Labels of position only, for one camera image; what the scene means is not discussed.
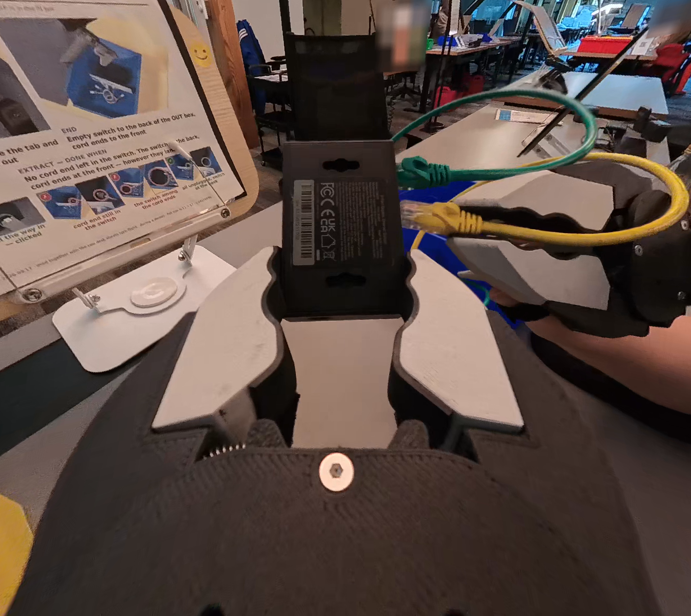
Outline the yellow plastic bin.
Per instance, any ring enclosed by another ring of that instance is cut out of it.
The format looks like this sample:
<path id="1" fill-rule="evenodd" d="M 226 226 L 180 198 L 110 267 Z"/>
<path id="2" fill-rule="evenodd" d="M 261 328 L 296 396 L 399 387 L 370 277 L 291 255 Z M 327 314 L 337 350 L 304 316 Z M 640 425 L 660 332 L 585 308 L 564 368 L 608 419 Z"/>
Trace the yellow plastic bin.
<path id="1" fill-rule="evenodd" d="M 22 583 L 32 544 L 22 507 L 1 496 L 1 615 L 6 615 Z"/>

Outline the white stand base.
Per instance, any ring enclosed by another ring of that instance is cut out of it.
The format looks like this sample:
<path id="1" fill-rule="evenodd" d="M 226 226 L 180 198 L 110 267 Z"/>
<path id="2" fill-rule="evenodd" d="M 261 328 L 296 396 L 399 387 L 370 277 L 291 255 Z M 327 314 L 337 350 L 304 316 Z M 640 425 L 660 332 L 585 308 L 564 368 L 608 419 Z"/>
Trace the white stand base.
<path id="1" fill-rule="evenodd" d="M 201 246 L 185 244 L 90 293 L 53 315 L 53 325 L 82 368 L 122 366 L 194 313 L 235 267 Z"/>

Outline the person's right hand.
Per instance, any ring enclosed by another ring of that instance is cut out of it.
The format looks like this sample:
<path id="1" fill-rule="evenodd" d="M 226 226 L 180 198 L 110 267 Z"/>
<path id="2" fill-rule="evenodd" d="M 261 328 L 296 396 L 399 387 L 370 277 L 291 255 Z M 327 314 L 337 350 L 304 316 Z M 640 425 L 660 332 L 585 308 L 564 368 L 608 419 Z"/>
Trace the person's right hand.
<path id="1" fill-rule="evenodd" d="M 523 322 L 534 333 L 543 334 L 565 328 L 544 305 L 521 302 L 497 288 L 491 288 L 489 294 L 492 302 L 500 307 L 507 318 Z"/>

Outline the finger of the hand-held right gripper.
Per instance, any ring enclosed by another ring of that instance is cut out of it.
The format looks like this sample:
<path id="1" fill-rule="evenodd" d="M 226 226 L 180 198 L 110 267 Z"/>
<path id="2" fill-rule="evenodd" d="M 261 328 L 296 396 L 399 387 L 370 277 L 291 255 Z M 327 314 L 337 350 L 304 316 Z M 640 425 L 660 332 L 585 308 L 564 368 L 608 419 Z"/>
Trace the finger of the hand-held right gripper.
<path id="1" fill-rule="evenodd" d="M 450 237 L 446 244 L 473 275 L 514 300 L 608 309 L 610 284 L 595 256 L 557 259 L 543 249 L 523 250 L 510 241 L 462 237 Z"/>
<path id="2" fill-rule="evenodd" d="M 558 233 L 601 232 L 615 210 L 611 186 L 551 171 L 491 181 L 453 202 L 486 223 Z"/>

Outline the red chair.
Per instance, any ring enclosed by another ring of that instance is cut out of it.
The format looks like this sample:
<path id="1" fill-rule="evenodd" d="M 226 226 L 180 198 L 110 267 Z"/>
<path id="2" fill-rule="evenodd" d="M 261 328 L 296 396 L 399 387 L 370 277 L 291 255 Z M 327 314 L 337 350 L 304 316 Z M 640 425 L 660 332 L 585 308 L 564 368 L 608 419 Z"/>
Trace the red chair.
<path id="1" fill-rule="evenodd" d="M 648 70 L 649 76 L 661 79 L 667 97 L 683 94 L 690 79 L 690 42 L 658 47 L 656 58 Z"/>

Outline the blue jacket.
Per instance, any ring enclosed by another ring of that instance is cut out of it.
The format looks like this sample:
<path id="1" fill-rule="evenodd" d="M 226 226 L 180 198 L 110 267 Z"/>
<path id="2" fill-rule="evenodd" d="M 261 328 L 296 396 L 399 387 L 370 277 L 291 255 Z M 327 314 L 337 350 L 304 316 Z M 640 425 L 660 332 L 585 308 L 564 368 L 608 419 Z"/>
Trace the blue jacket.
<path id="1" fill-rule="evenodd" d="M 261 87 L 255 87 L 254 77 L 266 74 L 264 54 L 254 30 L 247 20 L 238 20 L 236 28 L 252 107 L 256 116 L 263 116 L 265 114 L 266 92 Z"/>

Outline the person's right forearm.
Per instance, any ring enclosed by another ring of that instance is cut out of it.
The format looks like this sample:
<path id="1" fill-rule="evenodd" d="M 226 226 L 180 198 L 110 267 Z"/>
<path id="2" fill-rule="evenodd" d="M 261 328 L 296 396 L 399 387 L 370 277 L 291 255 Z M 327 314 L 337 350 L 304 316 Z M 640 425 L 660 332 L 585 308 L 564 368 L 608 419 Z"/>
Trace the person's right forearm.
<path id="1" fill-rule="evenodd" d="M 535 335 L 653 403 L 690 414 L 690 317 L 652 327 L 644 337 L 601 338 L 552 316 L 527 323 Z"/>

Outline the grey background table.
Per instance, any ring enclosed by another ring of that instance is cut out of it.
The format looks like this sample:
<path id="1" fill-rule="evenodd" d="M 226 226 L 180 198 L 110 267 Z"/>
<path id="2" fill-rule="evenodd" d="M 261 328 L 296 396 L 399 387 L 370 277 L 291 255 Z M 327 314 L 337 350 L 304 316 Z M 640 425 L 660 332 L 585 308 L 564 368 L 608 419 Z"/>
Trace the grey background table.
<path id="1" fill-rule="evenodd" d="M 593 72 L 561 73 L 549 68 L 540 69 L 514 81 L 509 87 L 540 88 L 555 90 L 570 97 L 577 97 L 595 78 Z M 561 109 L 560 105 L 545 99 L 518 96 L 510 99 L 492 99 L 505 109 L 536 113 L 542 122 L 550 113 Z M 633 120 L 640 108 L 648 108 L 652 116 L 665 119 L 669 112 L 660 78 L 623 76 L 610 74 L 581 99 L 583 105 L 595 108 L 602 118 Z"/>

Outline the black ethernet switch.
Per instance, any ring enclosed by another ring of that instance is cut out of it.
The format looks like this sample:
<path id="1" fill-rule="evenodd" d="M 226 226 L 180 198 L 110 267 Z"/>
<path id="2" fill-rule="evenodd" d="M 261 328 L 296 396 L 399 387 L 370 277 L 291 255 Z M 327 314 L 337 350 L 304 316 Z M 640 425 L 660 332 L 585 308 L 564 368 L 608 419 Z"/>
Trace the black ethernet switch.
<path id="1" fill-rule="evenodd" d="M 290 141 L 282 154 L 286 318 L 401 316 L 410 264 L 393 142 Z"/>

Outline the black mesh office chair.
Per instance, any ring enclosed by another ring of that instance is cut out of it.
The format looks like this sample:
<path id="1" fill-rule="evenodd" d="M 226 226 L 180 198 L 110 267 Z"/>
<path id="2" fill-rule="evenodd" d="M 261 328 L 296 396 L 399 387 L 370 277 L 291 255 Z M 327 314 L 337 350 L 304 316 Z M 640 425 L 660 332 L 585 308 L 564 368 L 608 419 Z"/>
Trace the black mesh office chair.
<path id="1" fill-rule="evenodd" d="M 249 65 L 261 165 L 282 169 L 284 141 L 391 136 L 376 35 L 284 35 L 285 56 Z"/>

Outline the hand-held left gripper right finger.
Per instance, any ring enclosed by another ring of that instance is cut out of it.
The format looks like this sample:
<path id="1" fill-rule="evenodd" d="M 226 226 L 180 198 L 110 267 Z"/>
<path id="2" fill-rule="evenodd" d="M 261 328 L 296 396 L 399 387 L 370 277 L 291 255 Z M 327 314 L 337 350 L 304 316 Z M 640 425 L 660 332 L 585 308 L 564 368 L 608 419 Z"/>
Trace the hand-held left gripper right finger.
<path id="1" fill-rule="evenodd" d="M 521 432 L 523 416 L 486 307 L 425 253 L 412 250 L 408 259 L 412 310 L 394 339 L 393 372 L 464 425 Z"/>

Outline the slanted display stand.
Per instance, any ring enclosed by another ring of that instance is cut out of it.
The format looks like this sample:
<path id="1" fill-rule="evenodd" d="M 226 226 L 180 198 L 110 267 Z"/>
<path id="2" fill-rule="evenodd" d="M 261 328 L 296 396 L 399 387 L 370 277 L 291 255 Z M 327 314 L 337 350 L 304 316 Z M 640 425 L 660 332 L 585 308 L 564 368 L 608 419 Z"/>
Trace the slanted display stand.
<path id="1" fill-rule="evenodd" d="M 530 5 L 526 2 L 518 0 L 515 0 L 514 3 L 524 7 L 525 9 L 528 9 L 531 12 L 538 29 L 538 33 L 540 34 L 540 38 L 549 51 L 549 59 L 556 61 L 555 69 L 558 70 L 557 73 L 561 77 L 564 77 L 566 73 L 570 71 L 570 68 L 564 63 L 560 64 L 560 60 L 558 59 L 559 53 L 566 48 L 561 46 L 557 47 L 555 42 L 552 42 L 551 40 L 551 37 L 554 36 L 556 40 L 562 41 L 562 36 L 558 32 L 554 21 L 548 15 L 547 11 L 542 7 Z M 572 97 L 573 100 L 582 102 L 583 99 L 588 96 L 598 85 L 600 85 L 604 81 L 605 77 L 609 76 L 624 60 L 631 59 L 634 56 L 638 57 L 646 55 L 652 42 L 653 36 L 650 35 L 650 28 L 648 26 L 635 33 L 635 35 L 629 41 L 627 41 L 627 43 L 616 55 L 614 55 L 612 58 L 609 58 L 608 64 L 600 66 L 598 72 L 593 75 L 591 81 L 583 85 L 582 90 Z M 535 131 L 533 133 L 533 138 L 531 141 L 523 141 L 524 147 L 520 151 L 519 156 L 527 155 L 529 152 L 534 150 L 540 141 L 548 136 L 550 131 L 552 131 L 552 129 L 555 128 L 562 118 L 564 118 L 571 110 L 571 108 L 564 106 L 557 111 L 556 115 L 552 117 L 551 120 L 543 122 L 542 129 L 540 132 Z"/>

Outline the blue plastic bin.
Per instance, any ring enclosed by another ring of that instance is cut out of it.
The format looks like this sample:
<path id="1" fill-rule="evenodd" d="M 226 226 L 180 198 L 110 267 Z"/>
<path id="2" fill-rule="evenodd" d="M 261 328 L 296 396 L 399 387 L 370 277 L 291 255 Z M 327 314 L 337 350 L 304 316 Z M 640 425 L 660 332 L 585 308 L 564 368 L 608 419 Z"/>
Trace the blue plastic bin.
<path id="1" fill-rule="evenodd" d="M 447 186 L 429 188 L 429 189 L 400 189 L 399 199 L 417 201 L 425 204 L 432 204 L 435 202 L 447 202 L 454 199 L 467 189 L 475 185 L 474 181 L 458 181 L 453 182 Z M 505 322 L 517 330 L 523 326 L 520 320 L 513 320 L 506 311 L 493 301 L 490 297 L 490 284 L 471 277 L 470 280 L 459 277 L 459 273 L 467 271 L 467 267 L 456 258 L 453 251 L 446 245 L 446 239 L 435 234 L 425 234 L 418 244 L 419 249 L 425 253 L 429 258 L 442 266 L 449 273 L 451 273 L 456 280 L 462 280 L 469 289 L 476 295 L 476 297 L 484 304 L 485 308 L 497 311 Z"/>

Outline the clear poster holder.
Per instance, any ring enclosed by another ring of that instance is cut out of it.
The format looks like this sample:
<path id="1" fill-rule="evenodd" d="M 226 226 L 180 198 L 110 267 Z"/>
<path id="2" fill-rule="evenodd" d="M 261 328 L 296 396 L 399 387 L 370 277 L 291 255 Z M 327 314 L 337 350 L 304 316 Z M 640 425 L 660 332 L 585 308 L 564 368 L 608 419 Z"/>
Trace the clear poster holder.
<path id="1" fill-rule="evenodd" d="M 91 190 L 84 199 L 94 216 L 82 220 L 75 231 L 88 233 L 87 243 L 59 249 L 46 259 L 55 268 L 35 281 L 19 281 L 4 269 L 11 290 L 1 293 L 1 318 L 15 316 L 25 307 L 40 304 L 64 291 L 80 290 L 94 277 L 110 273 L 175 242 L 195 246 L 200 232 L 229 220 L 237 196 L 230 193 L 231 178 L 211 147 L 191 150 L 187 144 L 169 141 L 161 156 L 140 163 L 138 188 L 142 197 L 125 196 L 128 180 L 107 174 L 106 186 Z"/>

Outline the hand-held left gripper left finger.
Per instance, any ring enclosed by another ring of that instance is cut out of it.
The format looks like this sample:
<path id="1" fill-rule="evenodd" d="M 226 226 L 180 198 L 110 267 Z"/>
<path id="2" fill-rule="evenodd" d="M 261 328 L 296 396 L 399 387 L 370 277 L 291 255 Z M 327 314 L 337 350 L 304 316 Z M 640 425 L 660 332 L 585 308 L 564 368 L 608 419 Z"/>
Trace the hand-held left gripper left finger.
<path id="1" fill-rule="evenodd" d="M 200 305 L 168 380 L 154 431 L 208 427 L 247 433 L 257 419 L 252 387 L 280 365 L 280 324 L 269 308 L 277 246 L 260 250 Z"/>

